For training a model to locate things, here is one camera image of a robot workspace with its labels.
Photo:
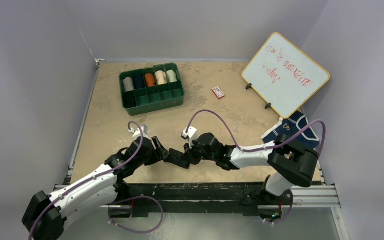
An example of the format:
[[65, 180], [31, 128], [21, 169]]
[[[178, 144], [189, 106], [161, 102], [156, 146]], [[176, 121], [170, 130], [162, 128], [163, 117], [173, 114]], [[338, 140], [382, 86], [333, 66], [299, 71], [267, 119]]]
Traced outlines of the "black striped underwear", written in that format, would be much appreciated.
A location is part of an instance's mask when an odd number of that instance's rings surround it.
[[173, 148], [170, 148], [168, 150], [168, 156], [163, 161], [165, 163], [170, 163], [183, 169], [189, 169], [190, 167], [190, 163], [184, 159], [184, 153]]

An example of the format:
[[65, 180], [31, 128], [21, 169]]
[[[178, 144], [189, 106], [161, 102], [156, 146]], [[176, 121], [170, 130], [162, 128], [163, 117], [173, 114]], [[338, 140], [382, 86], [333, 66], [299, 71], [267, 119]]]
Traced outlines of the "green divided storage tray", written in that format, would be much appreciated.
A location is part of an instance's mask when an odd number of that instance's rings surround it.
[[[124, 91], [122, 80], [126, 77], [132, 77], [133, 79], [133, 75], [135, 74], [143, 74], [145, 77], [147, 73], [155, 76], [155, 72], [166, 72], [167, 70], [174, 70], [176, 72], [177, 82], [168, 82], [162, 85], [156, 83], [156, 86], [147, 87], [146, 85], [145, 88], [134, 89], [128, 92]], [[173, 62], [125, 71], [120, 73], [118, 78], [122, 107], [130, 116], [174, 108], [184, 103], [185, 90], [182, 77], [177, 64]]]

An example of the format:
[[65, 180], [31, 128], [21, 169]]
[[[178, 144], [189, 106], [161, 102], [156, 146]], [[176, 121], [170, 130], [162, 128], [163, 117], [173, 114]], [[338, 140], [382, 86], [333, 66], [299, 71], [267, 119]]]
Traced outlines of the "navy white underwear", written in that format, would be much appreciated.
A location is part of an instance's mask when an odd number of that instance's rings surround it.
[[[269, 143], [274, 141], [279, 135], [292, 137], [308, 124], [307, 116], [300, 111], [296, 111], [289, 118], [280, 117], [278, 122], [261, 136], [261, 139], [264, 143]], [[313, 149], [320, 143], [319, 137], [311, 127], [301, 133], [296, 140]]]

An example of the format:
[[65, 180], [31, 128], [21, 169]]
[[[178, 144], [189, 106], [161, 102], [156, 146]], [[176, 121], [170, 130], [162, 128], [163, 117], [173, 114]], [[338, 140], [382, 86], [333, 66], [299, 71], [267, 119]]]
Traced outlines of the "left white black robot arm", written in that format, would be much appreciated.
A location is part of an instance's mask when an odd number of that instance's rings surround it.
[[80, 180], [52, 193], [36, 193], [22, 217], [22, 224], [29, 232], [28, 239], [57, 240], [74, 222], [108, 204], [132, 205], [149, 200], [161, 208], [161, 204], [151, 196], [132, 196], [125, 179], [139, 167], [165, 161], [171, 156], [156, 136], [139, 136], [129, 147], [109, 156]]

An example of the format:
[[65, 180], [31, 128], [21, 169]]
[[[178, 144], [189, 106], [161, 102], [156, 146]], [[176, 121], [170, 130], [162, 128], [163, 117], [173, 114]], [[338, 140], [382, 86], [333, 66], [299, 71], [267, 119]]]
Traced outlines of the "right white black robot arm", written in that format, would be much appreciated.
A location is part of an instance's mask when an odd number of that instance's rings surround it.
[[279, 135], [274, 141], [255, 146], [240, 147], [218, 141], [212, 133], [181, 134], [187, 141], [183, 160], [192, 165], [200, 161], [213, 161], [226, 171], [247, 167], [270, 166], [276, 172], [265, 180], [260, 196], [268, 204], [294, 186], [309, 188], [313, 182], [319, 154], [309, 146]]

